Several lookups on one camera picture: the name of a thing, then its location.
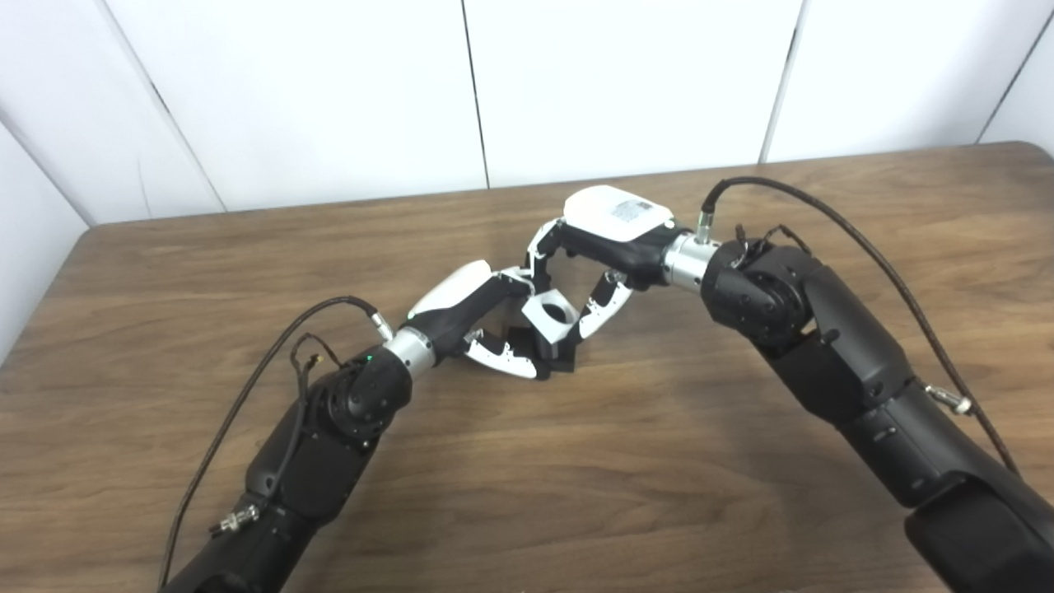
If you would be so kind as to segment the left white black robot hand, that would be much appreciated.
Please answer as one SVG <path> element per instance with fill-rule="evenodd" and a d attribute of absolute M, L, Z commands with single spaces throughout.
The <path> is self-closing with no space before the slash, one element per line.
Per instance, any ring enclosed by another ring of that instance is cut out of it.
<path fill-rule="evenodd" d="M 542 379 L 533 357 L 479 327 L 505 301 L 531 294 L 531 282 L 519 268 L 493 271 L 486 260 L 474 260 L 430 289 L 385 348 L 399 357 L 413 379 L 452 357 L 519 378 Z"/>

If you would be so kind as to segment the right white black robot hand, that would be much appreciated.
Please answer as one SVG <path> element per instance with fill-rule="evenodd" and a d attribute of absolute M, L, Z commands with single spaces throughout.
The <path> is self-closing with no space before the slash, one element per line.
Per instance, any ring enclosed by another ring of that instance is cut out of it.
<path fill-rule="evenodd" d="M 633 292 L 669 286 L 665 256 L 682 231 L 669 207 L 612 185 L 591 185 L 570 195 L 563 214 L 540 226 L 527 248 L 529 280 L 538 294 L 550 292 L 548 261 L 560 250 L 605 270 L 575 323 L 558 340 L 579 344 L 609 322 Z"/>

